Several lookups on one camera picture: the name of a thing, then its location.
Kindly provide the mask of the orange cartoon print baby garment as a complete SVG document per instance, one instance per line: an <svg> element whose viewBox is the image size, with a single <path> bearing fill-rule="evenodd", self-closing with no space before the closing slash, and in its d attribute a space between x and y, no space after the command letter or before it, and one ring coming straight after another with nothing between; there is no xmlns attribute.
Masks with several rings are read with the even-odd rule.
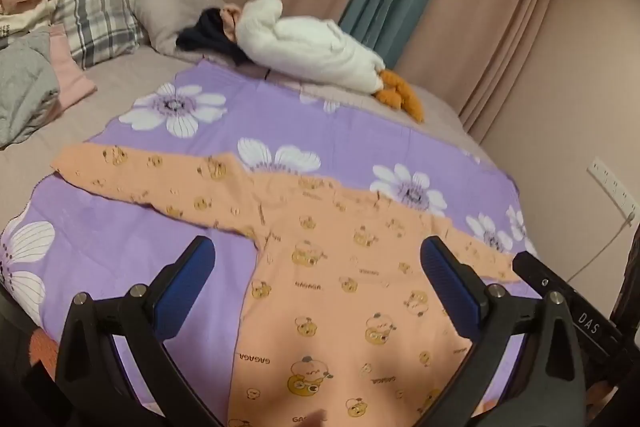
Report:
<svg viewBox="0 0 640 427"><path fill-rule="evenodd" d="M413 425L470 349L422 271L424 239L440 237L481 277L515 280L509 254L447 218L322 176L90 143L64 148L53 168L87 192L255 244L233 426L300 424L315 411L331 426Z"/></svg>

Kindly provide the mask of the dark navy clothing item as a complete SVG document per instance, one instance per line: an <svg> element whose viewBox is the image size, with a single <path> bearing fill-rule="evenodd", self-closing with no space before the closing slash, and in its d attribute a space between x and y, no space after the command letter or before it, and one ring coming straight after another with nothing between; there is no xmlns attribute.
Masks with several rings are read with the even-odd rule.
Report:
<svg viewBox="0 0 640 427"><path fill-rule="evenodd" d="M189 52L215 52L231 58L236 65L250 59L235 42L233 15L225 9L204 10L196 24L178 33L176 46Z"/></svg>

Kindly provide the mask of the purple floral bed sheet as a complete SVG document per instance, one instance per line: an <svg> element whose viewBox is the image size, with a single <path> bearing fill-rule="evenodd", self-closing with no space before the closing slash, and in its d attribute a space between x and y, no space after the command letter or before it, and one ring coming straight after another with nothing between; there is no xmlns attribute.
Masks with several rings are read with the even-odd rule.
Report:
<svg viewBox="0 0 640 427"><path fill-rule="evenodd" d="M1 236L1 283L30 319L60 339L73 297L124 295L150 283L195 239L216 261L168 351L225 424L243 303L257 249L150 206L109 199L53 168L64 148L120 146L194 157L231 154L251 172L309 174L447 218L511 256L533 247L518 194L500 170L457 147L346 104L308 100L275 84L201 62L134 101L95 138L55 147L48 175Z"/></svg>

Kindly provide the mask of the grey folded garment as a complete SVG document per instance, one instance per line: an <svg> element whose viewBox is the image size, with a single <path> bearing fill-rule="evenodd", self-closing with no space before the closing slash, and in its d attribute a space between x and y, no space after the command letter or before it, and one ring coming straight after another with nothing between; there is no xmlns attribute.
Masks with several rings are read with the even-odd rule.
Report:
<svg viewBox="0 0 640 427"><path fill-rule="evenodd" d="M26 141L44 126L60 87L50 34L39 29L1 51L1 148Z"/></svg>

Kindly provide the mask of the pink folded garment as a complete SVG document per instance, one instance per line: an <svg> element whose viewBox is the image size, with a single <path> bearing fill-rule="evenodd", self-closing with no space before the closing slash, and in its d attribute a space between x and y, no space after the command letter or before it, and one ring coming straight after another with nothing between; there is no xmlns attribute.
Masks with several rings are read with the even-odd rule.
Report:
<svg viewBox="0 0 640 427"><path fill-rule="evenodd" d="M96 84L86 76L70 54L70 43L64 27L51 26L49 36L50 61L58 80L58 98L50 112L50 118L55 119L66 109L96 92Z"/></svg>

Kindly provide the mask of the grey plaid pillow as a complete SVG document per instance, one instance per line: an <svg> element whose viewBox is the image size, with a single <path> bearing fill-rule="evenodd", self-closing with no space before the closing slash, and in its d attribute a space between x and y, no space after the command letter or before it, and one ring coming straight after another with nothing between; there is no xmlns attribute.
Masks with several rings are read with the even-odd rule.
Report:
<svg viewBox="0 0 640 427"><path fill-rule="evenodd" d="M64 27L70 55L88 69L137 51L148 41L134 15L139 0L58 0L52 23Z"/></svg>

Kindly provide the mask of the beige grey pillow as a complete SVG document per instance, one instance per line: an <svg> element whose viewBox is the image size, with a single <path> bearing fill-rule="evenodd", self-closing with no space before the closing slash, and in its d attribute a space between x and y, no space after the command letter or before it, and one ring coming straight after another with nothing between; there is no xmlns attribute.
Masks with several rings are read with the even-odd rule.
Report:
<svg viewBox="0 0 640 427"><path fill-rule="evenodd" d="M216 51L183 51L176 45L179 32L196 24L205 9L221 9L224 0L137 0L134 15L145 30L150 46L159 54L198 64L207 60L242 75L265 79L268 70L255 64L235 65L229 55Z"/></svg>

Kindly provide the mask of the white goose plush toy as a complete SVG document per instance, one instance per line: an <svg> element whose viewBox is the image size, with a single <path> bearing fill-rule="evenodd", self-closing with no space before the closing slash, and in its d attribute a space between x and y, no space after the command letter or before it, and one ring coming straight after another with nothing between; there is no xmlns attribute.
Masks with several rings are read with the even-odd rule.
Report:
<svg viewBox="0 0 640 427"><path fill-rule="evenodd" d="M281 0L250 0L220 10L224 34L255 64L288 77L372 95L422 122L424 109L409 83L382 57L334 20L284 16Z"/></svg>

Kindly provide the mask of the white wall power strip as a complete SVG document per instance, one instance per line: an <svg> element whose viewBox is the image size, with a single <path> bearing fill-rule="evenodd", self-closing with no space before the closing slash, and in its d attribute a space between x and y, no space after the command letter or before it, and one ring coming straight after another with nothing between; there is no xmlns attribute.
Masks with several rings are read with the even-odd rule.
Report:
<svg viewBox="0 0 640 427"><path fill-rule="evenodd" d="M612 200L614 206L629 223L634 223L639 217L639 205L631 195L628 188L616 174L605 165L604 161L595 157L590 162L587 172L591 178L602 188L602 191Z"/></svg>

